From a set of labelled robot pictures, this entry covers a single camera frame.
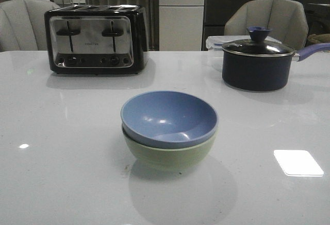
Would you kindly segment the beige chair right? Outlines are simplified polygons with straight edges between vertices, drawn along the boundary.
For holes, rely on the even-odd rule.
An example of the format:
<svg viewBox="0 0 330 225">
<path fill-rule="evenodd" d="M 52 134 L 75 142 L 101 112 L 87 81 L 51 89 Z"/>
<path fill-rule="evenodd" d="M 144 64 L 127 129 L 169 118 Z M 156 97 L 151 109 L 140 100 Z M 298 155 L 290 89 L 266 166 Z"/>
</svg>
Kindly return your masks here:
<svg viewBox="0 0 330 225">
<path fill-rule="evenodd" d="M 305 46 L 308 24 L 304 7 L 292 0 L 253 0 L 245 3 L 227 21 L 225 35 L 245 35 L 247 28 L 271 28 L 269 36 L 298 50 Z"/>
</svg>

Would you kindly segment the blue bowl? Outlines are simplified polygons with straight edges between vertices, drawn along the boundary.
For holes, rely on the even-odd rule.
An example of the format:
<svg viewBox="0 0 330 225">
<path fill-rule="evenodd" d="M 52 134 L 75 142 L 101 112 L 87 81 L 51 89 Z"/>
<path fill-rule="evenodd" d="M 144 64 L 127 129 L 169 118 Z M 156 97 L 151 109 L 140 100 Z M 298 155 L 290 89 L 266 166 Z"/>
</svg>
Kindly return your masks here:
<svg viewBox="0 0 330 225">
<path fill-rule="evenodd" d="M 152 91 L 128 100 L 120 112 L 126 134 L 154 148 L 181 149 L 211 138 L 219 118 L 204 100 L 176 91 Z"/>
</svg>

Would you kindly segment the clear plastic food container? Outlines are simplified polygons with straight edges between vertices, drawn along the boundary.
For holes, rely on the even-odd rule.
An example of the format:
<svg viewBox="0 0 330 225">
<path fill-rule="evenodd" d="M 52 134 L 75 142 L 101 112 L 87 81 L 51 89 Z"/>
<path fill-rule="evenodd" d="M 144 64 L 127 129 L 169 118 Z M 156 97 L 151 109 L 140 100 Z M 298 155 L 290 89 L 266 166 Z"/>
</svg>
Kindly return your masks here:
<svg viewBox="0 0 330 225">
<path fill-rule="evenodd" d="M 222 45 L 226 42 L 236 41 L 236 40 L 250 40 L 251 37 L 248 35 L 243 36 L 209 36 L 206 41 L 206 48 L 208 50 L 214 49 L 214 50 L 222 50 Z"/>
</svg>

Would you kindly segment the glass pot lid blue knob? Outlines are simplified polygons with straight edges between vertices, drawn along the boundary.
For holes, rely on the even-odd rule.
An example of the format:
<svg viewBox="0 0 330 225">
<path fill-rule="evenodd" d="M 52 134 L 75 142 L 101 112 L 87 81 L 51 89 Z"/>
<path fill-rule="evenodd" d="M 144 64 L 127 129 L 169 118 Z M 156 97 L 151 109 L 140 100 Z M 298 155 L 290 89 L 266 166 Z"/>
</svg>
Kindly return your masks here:
<svg viewBox="0 0 330 225">
<path fill-rule="evenodd" d="M 246 28 L 248 39 L 229 41 L 222 44 L 222 49 L 227 53 L 249 57 L 283 57 L 294 53 L 294 48 L 285 44 L 267 40 L 272 28 L 250 26 Z"/>
</svg>

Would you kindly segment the dark blue saucepan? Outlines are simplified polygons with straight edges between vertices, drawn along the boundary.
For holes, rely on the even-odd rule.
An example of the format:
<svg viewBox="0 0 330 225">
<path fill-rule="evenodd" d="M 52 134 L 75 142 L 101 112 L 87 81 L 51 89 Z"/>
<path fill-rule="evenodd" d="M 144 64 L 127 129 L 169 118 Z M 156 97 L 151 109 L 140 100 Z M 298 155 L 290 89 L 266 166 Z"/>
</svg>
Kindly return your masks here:
<svg viewBox="0 0 330 225">
<path fill-rule="evenodd" d="M 222 78 L 242 90 L 279 90 L 288 82 L 292 61 L 302 61 L 323 50 L 329 50 L 329 43 L 310 45 L 283 57 L 249 57 L 223 50 Z"/>
</svg>

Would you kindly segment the green bowl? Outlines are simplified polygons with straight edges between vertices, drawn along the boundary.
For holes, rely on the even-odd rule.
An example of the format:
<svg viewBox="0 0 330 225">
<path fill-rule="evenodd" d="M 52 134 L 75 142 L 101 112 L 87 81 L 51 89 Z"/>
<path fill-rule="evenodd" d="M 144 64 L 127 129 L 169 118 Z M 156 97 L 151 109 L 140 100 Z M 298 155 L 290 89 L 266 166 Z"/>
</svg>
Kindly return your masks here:
<svg viewBox="0 0 330 225">
<path fill-rule="evenodd" d="M 131 139 L 122 129 L 128 149 L 141 164 L 162 171 L 177 171 L 199 164 L 210 152 L 218 129 L 206 141 L 191 147 L 162 149 L 142 145 Z"/>
</svg>

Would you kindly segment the beige chair left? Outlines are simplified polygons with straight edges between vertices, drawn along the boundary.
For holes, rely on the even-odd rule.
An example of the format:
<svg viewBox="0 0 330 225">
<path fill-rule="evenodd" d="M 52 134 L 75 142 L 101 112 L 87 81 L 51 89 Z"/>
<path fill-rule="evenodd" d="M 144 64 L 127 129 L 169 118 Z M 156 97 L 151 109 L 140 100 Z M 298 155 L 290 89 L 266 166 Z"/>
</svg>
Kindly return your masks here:
<svg viewBox="0 0 330 225">
<path fill-rule="evenodd" d="M 47 50 L 44 14 L 58 8 L 43 0 L 1 3 L 1 51 Z"/>
</svg>

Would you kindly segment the black chrome four-slot toaster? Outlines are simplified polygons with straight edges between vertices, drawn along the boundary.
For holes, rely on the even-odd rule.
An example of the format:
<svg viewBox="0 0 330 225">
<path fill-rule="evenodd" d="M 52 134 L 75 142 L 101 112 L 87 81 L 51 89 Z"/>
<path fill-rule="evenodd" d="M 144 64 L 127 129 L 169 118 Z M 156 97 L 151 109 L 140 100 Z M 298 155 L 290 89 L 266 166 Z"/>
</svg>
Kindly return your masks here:
<svg viewBox="0 0 330 225">
<path fill-rule="evenodd" d="M 135 74 L 147 64 L 140 5 L 73 5 L 44 15 L 50 69 L 57 74 Z"/>
</svg>

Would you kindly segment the beige chair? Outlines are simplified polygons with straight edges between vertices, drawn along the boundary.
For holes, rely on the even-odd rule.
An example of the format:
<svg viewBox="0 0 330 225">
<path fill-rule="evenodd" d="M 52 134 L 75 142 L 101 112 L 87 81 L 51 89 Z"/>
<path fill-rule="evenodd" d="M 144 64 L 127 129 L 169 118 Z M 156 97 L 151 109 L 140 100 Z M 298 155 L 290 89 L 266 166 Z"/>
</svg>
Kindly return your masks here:
<svg viewBox="0 0 330 225">
<path fill-rule="evenodd" d="M 253 0 L 245 3 L 227 21 L 225 35 L 245 35 L 247 28 L 271 28 L 269 36 L 298 50 L 305 46 L 308 24 L 304 7 L 292 0 Z"/>
<path fill-rule="evenodd" d="M 47 50 L 44 14 L 58 8 L 43 0 L 1 3 L 1 51 Z"/>
</svg>

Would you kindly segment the white cabinet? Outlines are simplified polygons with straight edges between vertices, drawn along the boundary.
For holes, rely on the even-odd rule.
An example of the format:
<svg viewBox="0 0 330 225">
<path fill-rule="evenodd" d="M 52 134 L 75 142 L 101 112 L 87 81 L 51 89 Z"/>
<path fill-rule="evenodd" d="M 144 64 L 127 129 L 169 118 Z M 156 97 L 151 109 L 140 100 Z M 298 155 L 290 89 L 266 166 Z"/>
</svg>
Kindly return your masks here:
<svg viewBox="0 0 330 225">
<path fill-rule="evenodd" d="M 204 0 L 159 0 L 159 50 L 200 51 Z"/>
</svg>

